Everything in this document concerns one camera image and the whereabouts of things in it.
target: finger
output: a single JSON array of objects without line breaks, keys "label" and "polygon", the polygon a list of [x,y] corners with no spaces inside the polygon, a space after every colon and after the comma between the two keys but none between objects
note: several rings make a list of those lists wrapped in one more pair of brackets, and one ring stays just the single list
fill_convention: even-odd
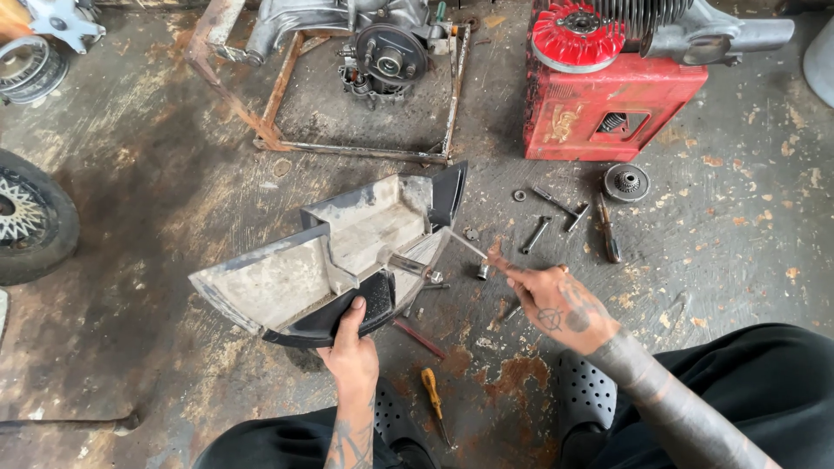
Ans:
[{"label": "finger", "polygon": [[359,325],[364,319],[366,301],[364,297],[357,296],[350,303],[350,307],[342,315],[339,321],[339,330],[336,331],[336,340],[333,347],[352,347],[359,341]]},{"label": "finger", "polygon": [[524,284],[521,282],[515,282],[512,287],[515,292],[515,296],[518,296],[519,301],[521,302],[521,307],[524,308],[525,312],[536,311],[539,309],[539,307],[535,305],[533,295],[531,295],[530,291],[524,287]]},{"label": "finger", "polygon": [[488,252],[487,260],[512,280],[522,283],[533,280],[535,270],[521,269],[518,265],[513,265],[507,259],[504,259],[499,253]]}]

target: wheel rim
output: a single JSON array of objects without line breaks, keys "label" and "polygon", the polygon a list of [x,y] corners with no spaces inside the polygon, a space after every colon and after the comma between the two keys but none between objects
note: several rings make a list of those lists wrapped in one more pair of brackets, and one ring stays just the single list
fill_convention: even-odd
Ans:
[{"label": "wheel rim", "polygon": [[0,245],[30,245],[43,234],[45,205],[39,194],[24,184],[0,176]]}]

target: yellow screwdriver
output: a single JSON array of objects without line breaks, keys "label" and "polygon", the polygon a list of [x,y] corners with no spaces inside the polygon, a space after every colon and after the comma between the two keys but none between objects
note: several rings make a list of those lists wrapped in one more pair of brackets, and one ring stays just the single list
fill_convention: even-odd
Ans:
[{"label": "yellow screwdriver", "polygon": [[440,411],[440,396],[437,395],[435,373],[426,366],[420,372],[420,377],[423,379],[423,386],[429,392],[429,399],[431,399],[431,406],[437,412],[437,420],[440,421],[440,430],[443,432],[443,438],[446,439],[446,444],[452,447],[449,442],[449,435],[446,433],[446,427],[443,425],[443,412]]}]

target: tattooed arm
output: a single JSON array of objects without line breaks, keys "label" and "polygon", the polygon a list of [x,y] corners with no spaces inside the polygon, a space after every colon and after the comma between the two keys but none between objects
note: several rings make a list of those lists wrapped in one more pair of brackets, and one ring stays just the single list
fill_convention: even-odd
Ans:
[{"label": "tattooed arm", "polygon": [[339,405],[324,469],[371,469],[374,465],[374,399],[379,358],[374,342],[359,338],[365,301],[357,296],[342,315],[333,347],[318,349],[333,373]]},{"label": "tattooed arm", "polygon": [[779,467],[658,363],[566,266],[521,269],[499,252],[490,252],[490,261],[507,275],[536,327],[585,356],[632,397],[677,467]]}]

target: screwdriver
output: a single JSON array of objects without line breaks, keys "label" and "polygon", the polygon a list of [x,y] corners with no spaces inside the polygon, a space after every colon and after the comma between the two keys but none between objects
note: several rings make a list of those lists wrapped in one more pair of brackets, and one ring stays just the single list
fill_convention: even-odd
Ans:
[{"label": "screwdriver", "polygon": [[622,262],[622,255],[620,254],[620,245],[614,239],[614,232],[611,228],[614,226],[608,218],[608,209],[605,207],[605,196],[600,192],[600,204],[597,205],[600,210],[600,218],[602,219],[602,230],[605,232],[605,248],[608,250],[608,260],[614,264]]},{"label": "screwdriver", "polygon": [[446,433],[446,427],[443,425],[443,412],[440,411],[440,396],[437,395],[435,373],[431,368],[426,366],[420,372],[420,378],[423,379],[423,386],[429,392],[431,406],[435,408],[435,412],[437,413],[437,420],[440,421],[440,431],[443,432],[443,438],[446,440],[446,444],[452,447],[452,444],[449,442],[449,435]]}]

